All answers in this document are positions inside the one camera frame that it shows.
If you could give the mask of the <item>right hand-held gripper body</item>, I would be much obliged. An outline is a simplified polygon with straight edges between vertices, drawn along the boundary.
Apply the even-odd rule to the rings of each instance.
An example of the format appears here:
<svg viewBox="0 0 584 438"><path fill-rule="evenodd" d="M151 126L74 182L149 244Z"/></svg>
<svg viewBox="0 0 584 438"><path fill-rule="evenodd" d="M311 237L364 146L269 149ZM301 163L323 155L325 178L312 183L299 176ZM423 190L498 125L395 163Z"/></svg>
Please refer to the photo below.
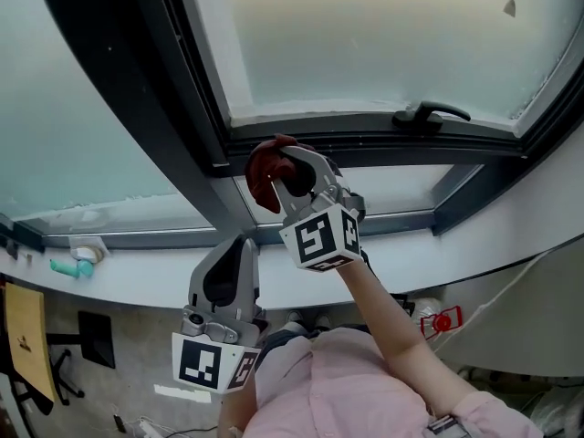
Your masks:
<svg viewBox="0 0 584 438"><path fill-rule="evenodd" d="M280 236L295 265L324 273L360 261L359 224L365 216L362 196L343 178L313 195L314 213L301 221L283 221Z"/></svg>

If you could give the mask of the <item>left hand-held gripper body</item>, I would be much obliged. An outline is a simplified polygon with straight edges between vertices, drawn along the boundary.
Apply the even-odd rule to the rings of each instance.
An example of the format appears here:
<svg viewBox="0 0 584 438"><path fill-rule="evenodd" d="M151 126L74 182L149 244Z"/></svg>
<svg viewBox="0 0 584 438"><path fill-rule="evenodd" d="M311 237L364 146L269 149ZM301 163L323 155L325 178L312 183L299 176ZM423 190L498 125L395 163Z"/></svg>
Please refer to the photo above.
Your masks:
<svg viewBox="0 0 584 438"><path fill-rule="evenodd" d="M172 334L172 374L181 383L218 395L244 388L268 334L265 313L250 322L192 306Z"/></svg>

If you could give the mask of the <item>red wiping cloth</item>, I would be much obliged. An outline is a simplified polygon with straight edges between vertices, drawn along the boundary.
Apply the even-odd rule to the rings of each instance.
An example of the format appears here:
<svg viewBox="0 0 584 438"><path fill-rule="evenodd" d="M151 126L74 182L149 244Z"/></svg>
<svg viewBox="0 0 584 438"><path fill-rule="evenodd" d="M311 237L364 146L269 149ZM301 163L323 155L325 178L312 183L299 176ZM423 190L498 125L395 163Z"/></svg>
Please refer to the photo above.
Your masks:
<svg viewBox="0 0 584 438"><path fill-rule="evenodd" d="M273 181L280 179L289 192L295 196L306 195L310 191L309 171L295 165L280 154L287 146L298 146L308 151L315 149L299 143L294 137L276 134L274 139L263 141L250 153L245 165L245 180L255 202L268 211L279 214L280 202L273 187Z"/></svg>

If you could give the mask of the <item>person's left forearm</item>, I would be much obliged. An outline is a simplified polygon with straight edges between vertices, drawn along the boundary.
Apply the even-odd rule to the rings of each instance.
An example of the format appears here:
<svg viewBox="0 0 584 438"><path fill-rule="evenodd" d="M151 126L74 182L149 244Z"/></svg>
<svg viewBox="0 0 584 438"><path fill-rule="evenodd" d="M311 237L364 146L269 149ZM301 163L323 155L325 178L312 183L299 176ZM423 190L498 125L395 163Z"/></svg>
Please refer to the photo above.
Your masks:
<svg viewBox="0 0 584 438"><path fill-rule="evenodd" d="M243 389L223 397L217 438L234 438L234 429L244 432L256 411L256 382L255 377L250 376Z"/></svg>

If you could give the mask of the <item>person's right forearm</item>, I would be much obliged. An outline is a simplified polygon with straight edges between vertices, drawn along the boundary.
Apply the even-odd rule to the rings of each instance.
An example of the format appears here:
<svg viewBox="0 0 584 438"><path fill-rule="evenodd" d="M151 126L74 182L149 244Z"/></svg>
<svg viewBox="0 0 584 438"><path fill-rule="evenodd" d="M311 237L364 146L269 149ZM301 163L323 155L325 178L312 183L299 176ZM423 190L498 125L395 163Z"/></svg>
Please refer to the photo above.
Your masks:
<svg viewBox="0 0 584 438"><path fill-rule="evenodd" d="M390 373L419 394L436 417L476 391L432 351L419 328L362 261L338 273L351 293Z"/></svg>

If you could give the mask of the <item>person's dark trousers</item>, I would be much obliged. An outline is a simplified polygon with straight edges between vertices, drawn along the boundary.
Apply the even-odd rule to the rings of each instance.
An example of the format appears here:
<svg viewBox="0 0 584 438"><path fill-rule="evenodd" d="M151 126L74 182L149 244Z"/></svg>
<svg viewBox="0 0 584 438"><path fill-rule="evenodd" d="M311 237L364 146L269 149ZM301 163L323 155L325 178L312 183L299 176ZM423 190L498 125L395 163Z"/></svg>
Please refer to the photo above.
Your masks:
<svg viewBox="0 0 584 438"><path fill-rule="evenodd" d="M295 338L305 338L305 339L314 339L316 338L320 332L318 330L307 331L307 332L300 332L294 331L291 329L280 329L270 335L267 336L265 342L262 345L262 349L258 355L256 366L259 367L261 363L264 361L266 355L274 349L284 347L286 344Z"/></svg>

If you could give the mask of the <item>small black display device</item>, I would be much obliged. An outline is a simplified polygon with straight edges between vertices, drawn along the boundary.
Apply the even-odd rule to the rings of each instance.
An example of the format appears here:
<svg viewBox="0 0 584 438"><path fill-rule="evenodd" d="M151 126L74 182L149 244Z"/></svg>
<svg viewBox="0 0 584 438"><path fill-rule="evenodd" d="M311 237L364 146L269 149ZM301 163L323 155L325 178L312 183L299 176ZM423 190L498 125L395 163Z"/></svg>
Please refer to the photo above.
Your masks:
<svg viewBox="0 0 584 438"><path fill-rule="evenodd" d="M411 318L415 310L415 303L405 294L392 294L391 296Z"/></svg>

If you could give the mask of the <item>white tape roll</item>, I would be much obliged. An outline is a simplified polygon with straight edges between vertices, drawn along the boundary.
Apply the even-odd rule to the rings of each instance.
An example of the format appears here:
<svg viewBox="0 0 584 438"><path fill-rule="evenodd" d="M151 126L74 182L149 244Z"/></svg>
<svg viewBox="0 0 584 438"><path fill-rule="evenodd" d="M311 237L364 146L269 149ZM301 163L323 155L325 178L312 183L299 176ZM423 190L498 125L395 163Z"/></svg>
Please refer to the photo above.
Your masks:
<svg viewBox="0 0 584 438"><path fill-rule="evenodd" d="M105 253L99 247L82 245L72 248L71 255L78 261L87 261L96 265L103 260Z"/></svg>

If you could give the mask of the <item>person's pink shirt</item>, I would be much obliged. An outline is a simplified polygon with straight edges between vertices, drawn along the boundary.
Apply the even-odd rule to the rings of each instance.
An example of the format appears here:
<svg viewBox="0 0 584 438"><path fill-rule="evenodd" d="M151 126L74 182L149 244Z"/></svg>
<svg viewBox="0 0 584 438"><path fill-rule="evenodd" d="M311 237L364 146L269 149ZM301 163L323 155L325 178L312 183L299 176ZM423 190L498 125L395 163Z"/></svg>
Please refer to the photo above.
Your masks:
<svg viewBox="0 0 584 438"><path fill-rule="evenodd" d="M335 328L269 351L255 374L255 413L242 438L437 438L451 419L461 438L543 438L521 412L479 391L430 349L427 362L388 365L373 337Z"/></svg>

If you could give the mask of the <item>openable frosted window sash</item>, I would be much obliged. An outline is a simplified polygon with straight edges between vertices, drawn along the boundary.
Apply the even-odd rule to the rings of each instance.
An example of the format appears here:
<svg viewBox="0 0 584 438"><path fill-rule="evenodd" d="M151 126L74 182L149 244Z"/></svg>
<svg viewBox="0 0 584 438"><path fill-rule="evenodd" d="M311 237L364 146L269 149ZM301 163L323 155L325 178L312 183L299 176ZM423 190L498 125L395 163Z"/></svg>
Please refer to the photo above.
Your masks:
<svg viewBox="0 0 584 438"><path fill-rule="evenodd" d="M584 0L162 0L205 114L208 161L284 133L347 165L497 162L570 130ZM437 132L398 129L433 101Z"/></svg>

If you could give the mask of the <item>clear plastic bottle red label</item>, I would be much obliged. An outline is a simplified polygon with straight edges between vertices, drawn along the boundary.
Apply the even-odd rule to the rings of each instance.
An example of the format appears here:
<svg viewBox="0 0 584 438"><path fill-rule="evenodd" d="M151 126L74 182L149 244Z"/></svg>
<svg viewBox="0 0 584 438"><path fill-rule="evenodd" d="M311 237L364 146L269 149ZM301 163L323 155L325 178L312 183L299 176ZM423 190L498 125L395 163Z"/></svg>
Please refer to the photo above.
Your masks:
<svg viewBox="0 0 584 438"><path fill-rule="evenodd" d="M464 324L458 305L444 308L439 299L428 297L414 299L413 304L412 320L426 340L456 330Z"/></svg>

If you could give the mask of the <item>yellow chair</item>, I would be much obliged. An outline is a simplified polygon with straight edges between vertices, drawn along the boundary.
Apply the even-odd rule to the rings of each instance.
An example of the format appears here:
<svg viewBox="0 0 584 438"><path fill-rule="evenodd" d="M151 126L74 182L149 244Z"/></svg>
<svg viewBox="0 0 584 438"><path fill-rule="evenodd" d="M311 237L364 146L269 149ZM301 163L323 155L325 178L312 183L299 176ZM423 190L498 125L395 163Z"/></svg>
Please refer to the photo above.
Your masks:
<svg viewBox="0 0 584 438"><path fill-rule="evenodd" d="M49 333L46 330L44 294L12 283L5 285L5 322L12 365L27 388L53 403L69 400L66 391L77 398L85 392L75 390L61 377L60 369L71 357L70 346L78 346L84 360L116 368L110 317L88 311L78 313L78 332ZM63 346L53 361L51 346Z"/></svg>

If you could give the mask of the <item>large fixed frosted window pane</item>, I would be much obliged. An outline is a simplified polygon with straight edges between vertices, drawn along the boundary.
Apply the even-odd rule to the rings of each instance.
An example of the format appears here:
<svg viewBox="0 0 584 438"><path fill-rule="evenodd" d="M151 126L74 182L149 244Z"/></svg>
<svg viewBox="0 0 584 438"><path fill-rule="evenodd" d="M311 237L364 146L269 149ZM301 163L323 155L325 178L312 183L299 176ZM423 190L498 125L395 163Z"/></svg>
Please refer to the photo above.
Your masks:
<svg viewBox="0 0 584 438"><path fill-rule="evenodd" d="M89 82L44 0L0 0L0 212L143 218L186 205Z"/></svg>

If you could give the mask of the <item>white partition panel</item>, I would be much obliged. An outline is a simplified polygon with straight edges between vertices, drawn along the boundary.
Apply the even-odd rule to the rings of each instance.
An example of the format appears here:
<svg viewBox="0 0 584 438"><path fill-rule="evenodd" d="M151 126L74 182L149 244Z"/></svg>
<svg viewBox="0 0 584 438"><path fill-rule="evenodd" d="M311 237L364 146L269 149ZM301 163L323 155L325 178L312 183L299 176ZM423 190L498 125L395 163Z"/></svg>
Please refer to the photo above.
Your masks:
<svg viewBox="0 0 584 438"><path fill-rule="evenodd" d="M584 377L584 238L444 288L463 327L436 342L453 363L536 376Z"/></svg>

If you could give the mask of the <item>dark grey window frame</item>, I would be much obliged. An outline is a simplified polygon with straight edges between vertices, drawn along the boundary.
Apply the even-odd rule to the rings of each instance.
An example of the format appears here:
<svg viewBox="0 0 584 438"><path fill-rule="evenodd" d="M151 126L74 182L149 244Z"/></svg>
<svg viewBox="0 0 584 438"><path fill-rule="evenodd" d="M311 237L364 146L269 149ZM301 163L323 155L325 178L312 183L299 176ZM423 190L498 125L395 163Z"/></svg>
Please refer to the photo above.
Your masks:
<svg viewBox="0 0 584 438"><path fill-rule="evenodd" d="M197 129L205 114L162 0L44 0L57 29L100 97L187 202L177 214L140 218L103 208L71 209L27 220L0 212L0 245L64 248L73 236L100 235L116 249L212 246L245 232L279 242L284 214L259 206L245 184L245 163L214 167ZM584 121L584 68L576 96L559 104L570 130L548 149L497 162L347 165L340 168L365 200L363 235L427 231L442 235L501 196Z"/></svg>

